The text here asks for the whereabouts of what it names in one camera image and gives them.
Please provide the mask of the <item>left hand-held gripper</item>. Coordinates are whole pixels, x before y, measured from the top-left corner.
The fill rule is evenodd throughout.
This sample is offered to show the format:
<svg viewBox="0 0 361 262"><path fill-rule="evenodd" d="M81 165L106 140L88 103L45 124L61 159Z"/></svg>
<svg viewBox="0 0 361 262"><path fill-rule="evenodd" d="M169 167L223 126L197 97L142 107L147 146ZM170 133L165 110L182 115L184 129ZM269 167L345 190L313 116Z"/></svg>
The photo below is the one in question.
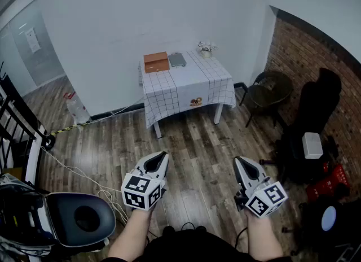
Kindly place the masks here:
<svg viewBox="0 0 361 262"><path fill-rule="evenodd" d="M150 210L165 192L168 164L169 154L165 151L154 152L141 158L135 166L137 169L127 173L123 180L121 192L124 205Z"/></svg>

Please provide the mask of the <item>white box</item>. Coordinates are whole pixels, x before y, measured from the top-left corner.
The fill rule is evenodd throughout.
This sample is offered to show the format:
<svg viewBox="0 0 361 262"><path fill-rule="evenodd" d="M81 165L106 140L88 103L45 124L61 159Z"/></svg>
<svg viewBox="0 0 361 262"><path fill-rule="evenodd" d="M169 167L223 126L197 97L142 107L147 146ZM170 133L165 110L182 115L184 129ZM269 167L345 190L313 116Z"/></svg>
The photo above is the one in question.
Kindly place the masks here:
<svg viewBox="0 0 361 262"><path fill-rule="evenodd" d="M302 137L305 159L319 159L323 155L322 143L318 133L306 132Z"/></svg>

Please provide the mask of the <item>white paper notice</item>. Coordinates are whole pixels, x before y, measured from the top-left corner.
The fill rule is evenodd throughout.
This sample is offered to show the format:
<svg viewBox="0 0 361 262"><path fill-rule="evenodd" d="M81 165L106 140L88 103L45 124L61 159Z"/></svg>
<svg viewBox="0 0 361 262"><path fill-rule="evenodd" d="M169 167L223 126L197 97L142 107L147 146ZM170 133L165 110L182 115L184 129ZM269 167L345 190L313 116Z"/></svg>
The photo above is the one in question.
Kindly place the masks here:
<svg viewBox="0 0 361 262"><path fill-rule="evenodd" d="M24 32L27 43L30 47L31 52L34 54L41 49L34 28L30 28Z"/></svg>

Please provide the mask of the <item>orange drawer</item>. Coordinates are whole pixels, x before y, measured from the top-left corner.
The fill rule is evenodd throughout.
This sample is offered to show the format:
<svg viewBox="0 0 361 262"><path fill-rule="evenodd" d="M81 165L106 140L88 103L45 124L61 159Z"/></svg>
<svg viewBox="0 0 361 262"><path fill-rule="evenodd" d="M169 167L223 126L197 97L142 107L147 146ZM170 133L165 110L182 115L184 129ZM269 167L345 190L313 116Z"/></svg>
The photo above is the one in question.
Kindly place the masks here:
<svg viewBox="0 0 361 262"><path fill-rule="evenodd" d="M167 59L155 60L144 63L145 73L161 72L169 70L169 61Z"/></svg>

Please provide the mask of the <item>person's left forearm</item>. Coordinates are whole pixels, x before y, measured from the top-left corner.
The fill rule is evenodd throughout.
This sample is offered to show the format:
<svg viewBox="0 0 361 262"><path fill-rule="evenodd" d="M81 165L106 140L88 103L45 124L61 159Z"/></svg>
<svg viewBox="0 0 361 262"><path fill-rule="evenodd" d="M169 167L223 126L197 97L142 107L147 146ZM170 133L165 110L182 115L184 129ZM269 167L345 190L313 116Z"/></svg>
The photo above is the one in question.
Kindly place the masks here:
<svg viewBox="0 0 361 262"><path fill-rule="evenodd" d="M143 255L152 212L141 209L132 211L124 230L111 245L108 257L133 262Z"/></svg>

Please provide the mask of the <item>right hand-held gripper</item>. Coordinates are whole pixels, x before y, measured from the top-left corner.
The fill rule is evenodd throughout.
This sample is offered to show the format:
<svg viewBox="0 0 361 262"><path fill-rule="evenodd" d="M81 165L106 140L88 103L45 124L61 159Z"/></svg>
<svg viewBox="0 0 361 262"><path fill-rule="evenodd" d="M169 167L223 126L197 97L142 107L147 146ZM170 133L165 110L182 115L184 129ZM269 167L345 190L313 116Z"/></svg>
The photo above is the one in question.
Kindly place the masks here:
<svg viewBox="0 0 361 262"><path fill-rule="evenodd" d="M279 181L266 178L262 166L256 161L236 156L233 168L237 182L243 189L235 195L235 203L239 211L247 209L257 217L266 217L276 211L288 196ZM256 187L248 189L248 182L260 182Z"/></svg>

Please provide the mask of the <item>person's black clothing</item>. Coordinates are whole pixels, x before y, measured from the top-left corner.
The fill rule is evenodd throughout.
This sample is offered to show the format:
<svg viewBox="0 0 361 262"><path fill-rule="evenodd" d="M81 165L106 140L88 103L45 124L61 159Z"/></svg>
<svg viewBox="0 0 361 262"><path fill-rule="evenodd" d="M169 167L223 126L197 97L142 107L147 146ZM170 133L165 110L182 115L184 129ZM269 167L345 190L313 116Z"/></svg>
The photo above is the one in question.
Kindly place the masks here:
<svg viewBox="0 0 361 262"><path fill-rule="evenodd" d="M133 262L260 262L239 252L220 237L186 229L152 240Z"/></svg>

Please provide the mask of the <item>pink flowers in pot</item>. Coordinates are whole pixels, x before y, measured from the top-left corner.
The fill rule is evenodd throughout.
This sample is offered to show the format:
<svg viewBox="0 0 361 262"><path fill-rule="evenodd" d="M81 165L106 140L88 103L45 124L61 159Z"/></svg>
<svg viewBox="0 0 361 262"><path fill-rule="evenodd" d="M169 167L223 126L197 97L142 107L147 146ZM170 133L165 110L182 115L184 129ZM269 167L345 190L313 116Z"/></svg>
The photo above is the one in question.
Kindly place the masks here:
<svg viewBox="0 0 361 262"><path fill-rule="evenodd" d="M211 58L213 55L213 51L216 50L218 46L212 42L203 42L200 41L197 46L197 52L203 58Z"/></svg>

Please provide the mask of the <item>open equipment case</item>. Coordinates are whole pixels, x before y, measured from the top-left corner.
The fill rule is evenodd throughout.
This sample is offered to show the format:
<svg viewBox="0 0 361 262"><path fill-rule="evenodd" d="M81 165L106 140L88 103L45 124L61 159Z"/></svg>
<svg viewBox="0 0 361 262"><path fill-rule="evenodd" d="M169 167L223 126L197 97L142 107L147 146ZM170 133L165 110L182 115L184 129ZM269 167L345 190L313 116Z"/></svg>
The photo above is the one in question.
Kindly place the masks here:
<svg viewBox="0 0 361 262"><path fill-rule="evenodd" d="M43 258L55 244L45 194L31 182L0 174L0 247L14 255Z"/></svg>

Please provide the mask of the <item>small black wheel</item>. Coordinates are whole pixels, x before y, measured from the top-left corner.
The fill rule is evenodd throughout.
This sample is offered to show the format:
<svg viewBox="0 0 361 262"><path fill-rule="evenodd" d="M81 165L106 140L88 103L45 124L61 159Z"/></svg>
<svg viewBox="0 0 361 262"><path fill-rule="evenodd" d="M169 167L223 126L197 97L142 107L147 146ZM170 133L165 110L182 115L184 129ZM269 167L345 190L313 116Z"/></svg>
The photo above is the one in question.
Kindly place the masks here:
<svg viewBox="0 0 361 262"><path fill-rule="evenodd" d="M46 151L49 151L54 147L55 142L56 142L55 136L53 136L52 134L47 135L47 136L42 138L42 147Z"/></svg>

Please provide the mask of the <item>glass door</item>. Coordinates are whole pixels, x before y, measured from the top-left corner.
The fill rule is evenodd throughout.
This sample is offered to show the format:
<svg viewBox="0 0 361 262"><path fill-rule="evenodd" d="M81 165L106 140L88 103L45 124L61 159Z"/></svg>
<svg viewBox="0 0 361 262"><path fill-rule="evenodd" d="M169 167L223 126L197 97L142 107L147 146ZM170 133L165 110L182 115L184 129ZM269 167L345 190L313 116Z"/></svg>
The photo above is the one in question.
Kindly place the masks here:
<svg viewBox="0 0 361 262"><path fill-rule="evenodd" d="M0 66L21 96L65 76L37 0L0 29Z"/></svg>

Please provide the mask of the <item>person's right forearm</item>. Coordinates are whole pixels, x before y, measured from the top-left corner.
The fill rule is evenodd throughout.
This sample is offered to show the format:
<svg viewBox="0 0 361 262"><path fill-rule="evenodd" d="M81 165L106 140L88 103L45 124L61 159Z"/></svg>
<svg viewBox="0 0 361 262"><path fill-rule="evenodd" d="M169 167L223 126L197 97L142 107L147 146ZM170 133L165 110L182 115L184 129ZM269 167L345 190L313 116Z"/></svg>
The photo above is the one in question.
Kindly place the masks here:
<svg viewBox="0 0 361 262"><path fill-rule="evenodd" d="M261 262L283 257L283 249L274 234L270 218L259 218L248 209L244 212L248 224L249 255Z"/></svg>

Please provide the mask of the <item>black office chair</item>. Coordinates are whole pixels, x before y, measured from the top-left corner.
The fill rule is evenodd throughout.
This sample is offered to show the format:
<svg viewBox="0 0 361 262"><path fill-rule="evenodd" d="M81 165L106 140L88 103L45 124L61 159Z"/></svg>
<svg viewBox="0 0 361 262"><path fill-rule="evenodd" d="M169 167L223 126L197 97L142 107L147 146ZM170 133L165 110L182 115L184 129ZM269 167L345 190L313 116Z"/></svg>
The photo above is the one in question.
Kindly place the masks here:
<svg viewBox="0 0 361 262"><path fill-rule="evenodd" d="M281 171L281 182L290 180L308 184L320 176L323 158L305 158L302 137L306 132L321 134L340 100L340 77L326 68L319 69L316 81L305 83L294 122L287 126L276 141L276 162Z"/></svg>

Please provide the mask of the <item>clear plastic water bottle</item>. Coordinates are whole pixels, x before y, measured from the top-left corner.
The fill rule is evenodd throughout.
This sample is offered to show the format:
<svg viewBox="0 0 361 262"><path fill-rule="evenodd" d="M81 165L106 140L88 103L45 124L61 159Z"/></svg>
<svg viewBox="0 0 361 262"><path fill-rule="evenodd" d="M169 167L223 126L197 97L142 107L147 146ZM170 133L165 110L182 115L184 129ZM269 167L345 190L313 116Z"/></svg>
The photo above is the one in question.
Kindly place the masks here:
<svg viewBox="0 0 361 262"><path fill-rule="evenodd" d="M72 115L76 125L84 124L90 120L90 114L75 91L72 93L65 93L63 98L65 99L67 109Z"/></svg>

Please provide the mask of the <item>white post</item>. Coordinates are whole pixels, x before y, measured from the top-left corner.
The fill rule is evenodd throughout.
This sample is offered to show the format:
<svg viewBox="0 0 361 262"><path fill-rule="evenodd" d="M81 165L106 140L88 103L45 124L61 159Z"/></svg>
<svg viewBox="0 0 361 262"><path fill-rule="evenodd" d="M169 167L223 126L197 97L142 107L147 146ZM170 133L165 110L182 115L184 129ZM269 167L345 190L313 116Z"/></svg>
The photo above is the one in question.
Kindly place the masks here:
<svg viewBox="0 0 361 262"><path fill-rule="evenodd" d="M25 173L25 181L31 182L33 185L36 184L38 159L42 144L42 137L38 133L35 134L35 137L36 139L32 142L30 148L29 159Z"/></svg>

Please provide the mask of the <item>black metal railing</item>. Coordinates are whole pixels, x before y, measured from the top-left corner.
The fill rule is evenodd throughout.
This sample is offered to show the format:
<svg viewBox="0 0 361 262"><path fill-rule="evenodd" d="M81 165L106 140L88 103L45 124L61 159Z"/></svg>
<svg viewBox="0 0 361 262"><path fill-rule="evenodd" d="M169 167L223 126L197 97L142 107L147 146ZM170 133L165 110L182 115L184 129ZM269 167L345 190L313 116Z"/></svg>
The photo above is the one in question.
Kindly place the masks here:
<svg viewBox="0 0 361 262"><path fill-rule="evenodd" d="M0 172L27 166L32 142L41 122L16 90L0 64Z"/></svg>

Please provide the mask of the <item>white checked tablecloth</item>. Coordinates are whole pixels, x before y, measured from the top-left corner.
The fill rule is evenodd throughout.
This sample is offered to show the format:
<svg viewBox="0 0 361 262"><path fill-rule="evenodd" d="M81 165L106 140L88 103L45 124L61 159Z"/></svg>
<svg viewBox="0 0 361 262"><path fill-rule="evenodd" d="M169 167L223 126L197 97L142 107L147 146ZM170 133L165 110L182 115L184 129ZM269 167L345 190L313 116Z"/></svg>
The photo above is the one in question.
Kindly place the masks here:
<svg viewBox="0 0 361 262"><path fill-rule="evenodd" d="M236 106L232 76L215 57L203 58L197 51L184 51L184 67L142 73L146 128L158 121L209 104Z"/></svg>

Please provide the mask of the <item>white table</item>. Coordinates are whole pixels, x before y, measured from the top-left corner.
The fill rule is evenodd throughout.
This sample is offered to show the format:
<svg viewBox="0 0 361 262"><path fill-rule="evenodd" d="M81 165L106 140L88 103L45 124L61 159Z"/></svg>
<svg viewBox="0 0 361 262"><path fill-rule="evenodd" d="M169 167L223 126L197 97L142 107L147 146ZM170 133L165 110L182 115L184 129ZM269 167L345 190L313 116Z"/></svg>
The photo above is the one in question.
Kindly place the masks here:
<svg viewBox="0 0 361 262"><path fill-rule="evenodd" d="M224 106L224 104L222 104L222 103L217 104L217 107L216 107L216 110L215 110L215 115L214 115L214 123L215 123L215 125L219 124L219 122L220 122L223 106ZM160 127L159 127L159 124L158 124L157 121L153 124L153 127L155 129L155 133L156 133L157 138L162 138Z"/></svg>

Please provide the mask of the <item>black padded case lid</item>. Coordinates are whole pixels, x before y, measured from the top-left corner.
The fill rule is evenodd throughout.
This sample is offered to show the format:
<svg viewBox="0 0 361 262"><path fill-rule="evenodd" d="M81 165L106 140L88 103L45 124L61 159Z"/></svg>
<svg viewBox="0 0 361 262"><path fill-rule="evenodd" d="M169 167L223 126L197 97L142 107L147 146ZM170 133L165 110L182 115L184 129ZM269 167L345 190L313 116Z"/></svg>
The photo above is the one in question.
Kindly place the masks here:
<svg viewBox="0 0 361 262"><path fill-rule="evenodd" d="M108 238L116 228L111 206L102 198L82 193L51 193L47 210L56 239L66 247L83 247Z"/></svg>

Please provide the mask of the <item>black device with white disc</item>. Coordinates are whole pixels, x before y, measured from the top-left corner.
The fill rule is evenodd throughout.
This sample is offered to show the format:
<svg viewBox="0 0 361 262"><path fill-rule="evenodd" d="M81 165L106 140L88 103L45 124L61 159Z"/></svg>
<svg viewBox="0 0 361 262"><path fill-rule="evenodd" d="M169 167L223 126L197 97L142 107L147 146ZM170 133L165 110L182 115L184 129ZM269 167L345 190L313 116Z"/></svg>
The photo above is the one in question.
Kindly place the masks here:
<svg viewBox="0 0 361 262"><path fill-rule="evenodd" d="M309 235L330 232L340 219L341 203L320 200L301 207L302 227Z"/></svg>

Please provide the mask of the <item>grey-green flat tray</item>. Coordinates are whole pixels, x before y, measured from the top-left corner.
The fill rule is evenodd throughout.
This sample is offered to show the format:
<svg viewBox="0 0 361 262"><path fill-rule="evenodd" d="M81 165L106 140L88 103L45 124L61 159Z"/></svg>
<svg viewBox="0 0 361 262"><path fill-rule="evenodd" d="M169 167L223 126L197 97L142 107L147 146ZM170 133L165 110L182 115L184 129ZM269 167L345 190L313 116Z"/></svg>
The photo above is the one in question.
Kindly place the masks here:
<svg viewBox="0 0 361 262"><path fill-rule="evenodd" d="M173 53L168 56L168 60L172 67L185 67L187 62L181 53Z"/></svg>

